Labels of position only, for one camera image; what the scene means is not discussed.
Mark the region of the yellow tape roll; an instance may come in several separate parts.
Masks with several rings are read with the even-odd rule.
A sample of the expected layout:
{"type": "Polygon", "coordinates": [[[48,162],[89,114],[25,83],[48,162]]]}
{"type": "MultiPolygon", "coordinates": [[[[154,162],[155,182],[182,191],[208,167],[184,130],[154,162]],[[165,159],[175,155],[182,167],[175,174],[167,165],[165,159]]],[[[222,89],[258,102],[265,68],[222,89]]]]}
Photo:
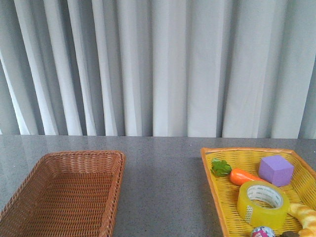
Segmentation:
{"type": "Polygon", "coordinates": [[[250,225],[280,229],[285,223],[289,198],[280,188],[264,181],[248,181],[240,186],[237,211],[250,225]]]}

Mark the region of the orange toy carrot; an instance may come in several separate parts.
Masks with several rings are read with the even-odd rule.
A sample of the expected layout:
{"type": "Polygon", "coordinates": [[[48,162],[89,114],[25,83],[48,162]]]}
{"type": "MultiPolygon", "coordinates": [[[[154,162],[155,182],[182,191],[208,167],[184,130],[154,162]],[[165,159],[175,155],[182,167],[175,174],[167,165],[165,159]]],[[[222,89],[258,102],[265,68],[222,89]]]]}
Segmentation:
{"type": "Polygon", "coordinates": [[[249,173],[245,170],[242,170],[239,168],[232,168],[223,159],[213,158],[211,161],[211,164],[212,164],[211,172],[216,177],[229,176],[230,181],[235,185],[241,186],[242,184],[244,184],[248,181],[265,182],[265,180],[261,179],[260,177],[255,176],[255,175],[252,175],[251,173],[249,173]]]}

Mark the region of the grey pleated curtain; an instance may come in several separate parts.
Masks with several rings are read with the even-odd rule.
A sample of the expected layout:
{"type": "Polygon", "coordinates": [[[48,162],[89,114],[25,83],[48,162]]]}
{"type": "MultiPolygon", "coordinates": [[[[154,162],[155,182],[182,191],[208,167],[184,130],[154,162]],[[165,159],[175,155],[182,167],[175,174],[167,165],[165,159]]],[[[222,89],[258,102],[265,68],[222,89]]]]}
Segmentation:
{"type": "Polygon", "coordinates": [[[3,0],[0,132],[316,136],[313,0],[3,0]]]}

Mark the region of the brown wicker basket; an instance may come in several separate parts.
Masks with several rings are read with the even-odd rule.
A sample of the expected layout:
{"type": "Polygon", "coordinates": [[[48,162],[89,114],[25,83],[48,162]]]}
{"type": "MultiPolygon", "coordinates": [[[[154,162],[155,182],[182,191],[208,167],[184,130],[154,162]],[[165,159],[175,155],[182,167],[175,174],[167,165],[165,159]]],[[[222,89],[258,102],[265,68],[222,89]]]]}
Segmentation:
{"type": "Polygon", "coordinates": [[[111,237],[125,162],[120,151],[46,154],[1,212],[1,236],[111,237]]]}

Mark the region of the purple foam cube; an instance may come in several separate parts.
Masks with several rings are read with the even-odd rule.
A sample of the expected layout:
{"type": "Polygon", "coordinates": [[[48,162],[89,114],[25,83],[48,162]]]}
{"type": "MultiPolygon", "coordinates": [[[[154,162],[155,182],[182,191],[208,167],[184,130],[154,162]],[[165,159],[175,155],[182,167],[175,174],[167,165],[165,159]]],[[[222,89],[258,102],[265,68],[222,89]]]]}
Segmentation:
{"type": "Polygon", "coordinates": [[[280,155],[261,158],[259,177],[271,184],[281,187],[290,184],[294,166],[280,155]]]}

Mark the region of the small patterned ball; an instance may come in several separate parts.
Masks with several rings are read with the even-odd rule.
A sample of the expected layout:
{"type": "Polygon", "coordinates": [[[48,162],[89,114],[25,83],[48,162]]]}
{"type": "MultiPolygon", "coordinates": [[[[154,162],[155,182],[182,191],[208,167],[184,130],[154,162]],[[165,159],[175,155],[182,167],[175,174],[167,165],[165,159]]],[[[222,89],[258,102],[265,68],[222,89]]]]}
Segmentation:
{"type": "Polygon", "coordinates": [[[254,228],[250,235],[250,237],[275,237],[274,231],[266,226],[259,226],[254,228]]]}

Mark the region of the yellow wicker tray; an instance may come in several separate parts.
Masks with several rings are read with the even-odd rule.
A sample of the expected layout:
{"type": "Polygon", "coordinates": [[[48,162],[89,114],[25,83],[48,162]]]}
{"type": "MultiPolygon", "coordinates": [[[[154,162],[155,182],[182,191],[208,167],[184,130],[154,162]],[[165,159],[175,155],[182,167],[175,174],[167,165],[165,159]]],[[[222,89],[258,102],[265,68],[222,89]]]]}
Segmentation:
{"type": "Polygon", "coordinates": [[[201,148],[201,157],[225,237],[248,237],[253,227],[237,212],[239,187],[227,176],[211,172],[214,158],[225,160],[231,167],[257,175],[263,157],[280,155],[294,165],[291,183],[281,189],[290,202],[316,207],[316,172],[293,150],[270,148],[201,148]]]}

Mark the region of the dark brown toy piece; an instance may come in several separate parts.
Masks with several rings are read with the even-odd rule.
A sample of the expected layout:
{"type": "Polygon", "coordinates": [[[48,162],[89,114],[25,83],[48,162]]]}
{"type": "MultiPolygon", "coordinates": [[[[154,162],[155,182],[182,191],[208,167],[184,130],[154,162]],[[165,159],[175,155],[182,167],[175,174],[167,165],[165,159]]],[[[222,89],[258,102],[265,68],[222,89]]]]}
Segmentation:
{"type": "Polygon", "coordinates": [[[283,232],[280,237],[299,237],[300,235],[296,232],[293,232],[293,231],[286,231],[286,232],[283,232]]]}

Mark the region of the toy bread loaf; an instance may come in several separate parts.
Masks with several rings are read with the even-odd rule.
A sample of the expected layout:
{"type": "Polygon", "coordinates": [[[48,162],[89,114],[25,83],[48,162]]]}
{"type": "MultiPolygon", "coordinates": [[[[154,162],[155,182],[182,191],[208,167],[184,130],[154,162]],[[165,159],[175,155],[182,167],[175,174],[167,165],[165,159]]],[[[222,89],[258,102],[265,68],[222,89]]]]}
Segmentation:
{"type": "Polygon", "coordinates": [[[302,229],[298,232],[300,237],[316,236],[316,211],[306,205],[291,203],[288,213],[295,217],[301,224],[302,229]]]}

